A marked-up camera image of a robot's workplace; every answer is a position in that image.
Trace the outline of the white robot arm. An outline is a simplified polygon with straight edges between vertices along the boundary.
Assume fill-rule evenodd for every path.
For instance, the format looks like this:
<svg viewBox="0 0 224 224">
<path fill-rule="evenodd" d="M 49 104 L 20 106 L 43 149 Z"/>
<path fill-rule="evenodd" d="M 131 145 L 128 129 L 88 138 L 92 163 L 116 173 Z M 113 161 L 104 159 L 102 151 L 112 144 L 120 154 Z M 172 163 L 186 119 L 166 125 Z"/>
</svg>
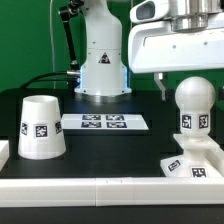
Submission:
<svg viewBox="0 0 224 224">
<path fill-rule="evenodd" d="M 110 0 L 83 1 L 87 50 L 75 89 L 81 96 L 101 101 L 129 94 L 128 71 L 224 68 L 224 0 L 144 0 L 134 6 L 127 65 L 121 60 L 122 25 L 108 9 Z"/>
</svg>

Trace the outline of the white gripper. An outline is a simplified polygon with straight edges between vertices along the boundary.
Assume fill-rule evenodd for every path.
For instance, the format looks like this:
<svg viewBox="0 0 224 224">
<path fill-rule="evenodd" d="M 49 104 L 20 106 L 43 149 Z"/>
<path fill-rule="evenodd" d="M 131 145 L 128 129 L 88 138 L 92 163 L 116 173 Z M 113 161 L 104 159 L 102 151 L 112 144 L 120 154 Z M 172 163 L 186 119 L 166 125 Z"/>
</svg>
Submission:
<svg viewBox="0 0 224 224">
<path fill-rule="evenodd" d="M 166 101 L 161 72 L 224 67 L 224 22 L 210 21 L 197 32 L 172 32 L 168 21 L 135 26 L 128 40 L 129 67 L 134 73 L 155 73 L 154 81 Z"/>
</svg>

